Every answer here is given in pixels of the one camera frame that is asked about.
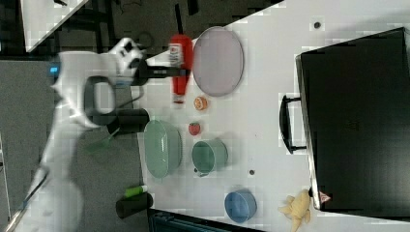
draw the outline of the black cylinder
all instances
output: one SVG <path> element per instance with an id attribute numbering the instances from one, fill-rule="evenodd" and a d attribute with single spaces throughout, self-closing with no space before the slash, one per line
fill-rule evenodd
<path id="1" fill-rule="evenodd" d="M 117 112 L 117 118 L 107 128 L 109 133 L 120 129 L 117 134 L 143 132 L 149 121 L 150 116 L 143 108 L 121 109 Z"/>
<path id="2" fill-rule="evenodd" d="M 151 194 L 144 192 L 136 196 L 120 199 L 115 204 L 115 208 L 117 210 L 118 218 L 124 219 L 150 208 L 153 204 L 154 199 Z"/>
<path id="3" fill-rule="evenodd" d="M 139 61 L 138 70 L 135 72 L 131 86 L 143 86 L 148 82 L 148 65 L 145 59 Z"/>

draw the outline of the briefcase handle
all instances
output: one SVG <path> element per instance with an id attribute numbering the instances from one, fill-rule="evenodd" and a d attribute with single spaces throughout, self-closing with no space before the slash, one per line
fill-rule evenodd
<path id="1" fill-rule="evenodd" d="M 287 98 L 286 95 L 283 96 L 282 102 L 280 104 L 280 111 L 279 111 L 279 125 L 280 125 L 280 133 L 282 135 L 282 139 L 284 145 L 286 145 L 287 150 L 290 154 L 293 154 L 296 150 L 304 150 L 307 146 L 300 146 L 296 147 L 293 146 L 292 142 L 292 129 L 290 127 L 290 117 L 289 117 L 289 108 L 287 105 L 291 102 L 298 102 L 301 98 Z"/>

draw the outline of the black cable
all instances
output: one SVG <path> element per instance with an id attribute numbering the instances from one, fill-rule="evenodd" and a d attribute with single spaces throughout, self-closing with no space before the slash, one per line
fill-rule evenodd
<path id="1" fill-rule="evenodd" d="M 184 34 L 184 29 L 182 26 L 182 19 L 181 19 L 181 11 L 179 8 L 179 4 L 175 4 L 175 17 L 177 18 L 177 26 L 178 26 L 178 33 L 179 34 Z"/>
<path id="2" fill-rule="evenodd" d="M 60 4 L 63 7 L 67 7 L 67 3 L 61 1 L 61 0 L 54 0 L 54 3 Z"/>
<path id="3" fill-rule="evenodd" d="M 144 96 L 144 88 L 142 88 L 142 86 L 139 86 L 139 96 L 138 96 L 138 97 L 136 97 L 135 99 L 132 99 L 132 100 L 130 100 L 130 101 L 126 101 L 126 102 L 124 102 L 124 103 L 118 105 L 117 107 L 118 107 L 118 108 L 123 108 L 124 106 L 126 106 L 126 105 L 129 104 L 129 103 L 135 102 L 135 101 L 141 99 L 143 96 Z"/>
<path id="4" fill-rule="evenodd" d="M 30 192 L 30 194 L 28 194 L 28 196 L 24 199 L 24 201 L 23 201 L 23 209 L 27 206 L 27 203 L 28 203 L 28 201 L 30 200 L 30 198 L 31 198 L 31 197 L 34 195 L 34 193 L 36 193 L 36 191 L 44 184 L 45 180 L 46 180 L 47 177 L 48 177 L 48 173 L 49 173 L 48 168 L 45 168 L 45 167 L 42 167 L 42 166 L 40 166 L 40 168 L 45 169 L 44 177 L 43 177 L 42 180 L 39 182 L 39 184 L 36 185 L 36 187 Z"/>

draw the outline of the green bowl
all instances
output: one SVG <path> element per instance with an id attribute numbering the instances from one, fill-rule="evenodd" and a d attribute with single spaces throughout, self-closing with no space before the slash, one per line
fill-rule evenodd
<path id="1" fill-rule="evenodd" d="M 182 157 L 182 142 L 178 130 L 171 124 L 150 121 L 144 132 L 145 162 L 149 172 L 158 179 L 175 170 Z"/>

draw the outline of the red bottle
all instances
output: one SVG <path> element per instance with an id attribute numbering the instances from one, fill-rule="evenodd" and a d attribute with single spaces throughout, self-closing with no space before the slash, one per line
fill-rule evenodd
<path id="1" fill-rule="evenodd" d="M 193 63 L 192 40 L 185 35 L 175 35 L 169 44 L 170 61 L 172 67 L 187 70 L 187 75 L 172 77 L 173 102 L 184 103 L 187 84 Z"/>

